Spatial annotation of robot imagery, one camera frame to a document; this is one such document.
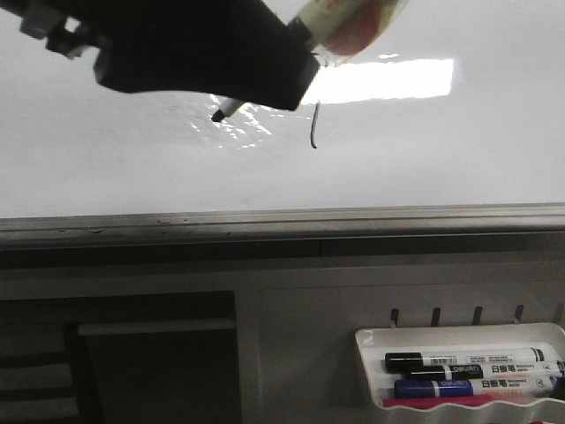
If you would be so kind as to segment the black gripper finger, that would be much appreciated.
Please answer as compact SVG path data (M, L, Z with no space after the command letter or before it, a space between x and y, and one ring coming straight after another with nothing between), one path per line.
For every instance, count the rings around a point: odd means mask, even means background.
M122 93L189 91L295 110L319 70L261 1L112 1L98 84Z

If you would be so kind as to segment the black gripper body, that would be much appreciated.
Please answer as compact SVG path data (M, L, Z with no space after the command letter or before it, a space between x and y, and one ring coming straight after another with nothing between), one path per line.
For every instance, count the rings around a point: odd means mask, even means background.
M19 31L45 48L70 60L81 57L89 48L108 49L110 38L73 17L56 1L1 1L1 9L20 19Z

